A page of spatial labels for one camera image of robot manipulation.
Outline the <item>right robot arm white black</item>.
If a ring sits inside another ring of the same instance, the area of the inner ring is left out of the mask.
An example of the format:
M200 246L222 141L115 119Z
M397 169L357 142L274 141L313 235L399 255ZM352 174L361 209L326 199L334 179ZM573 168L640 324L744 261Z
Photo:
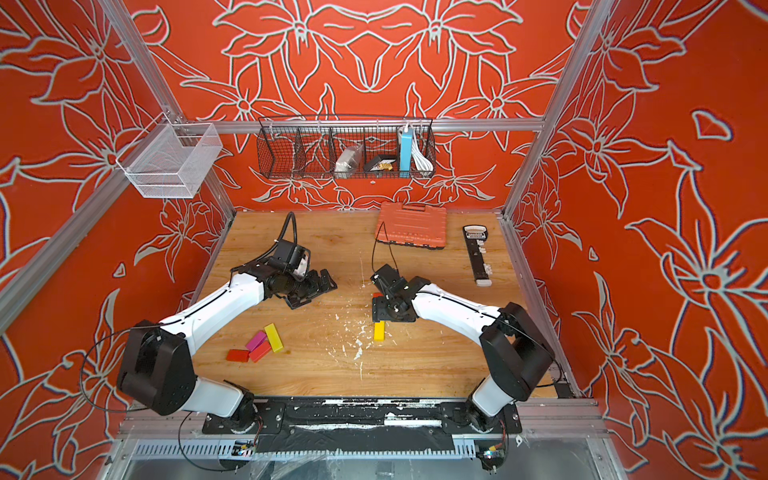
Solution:
M527 311L510 302L488 306L454 295L422 277L410 280L385 264L371 281L379 295L376 321L432 321L463 335L482 349L489 375L468 397L468 413L478 420L496 417L538 388L556 356Z

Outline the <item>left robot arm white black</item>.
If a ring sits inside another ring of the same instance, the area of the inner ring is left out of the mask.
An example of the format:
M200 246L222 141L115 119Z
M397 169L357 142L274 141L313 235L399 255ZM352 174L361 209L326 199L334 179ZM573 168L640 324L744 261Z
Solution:
M213 293L159 323L142 321L128 336L118 390L155 413L200 412L235 422L255 421L247 389L201 377L193 356L214 334L246 310L276 297L294 310L337 288L326 269L310 268L311 252L279 240L260 257L231 269Z

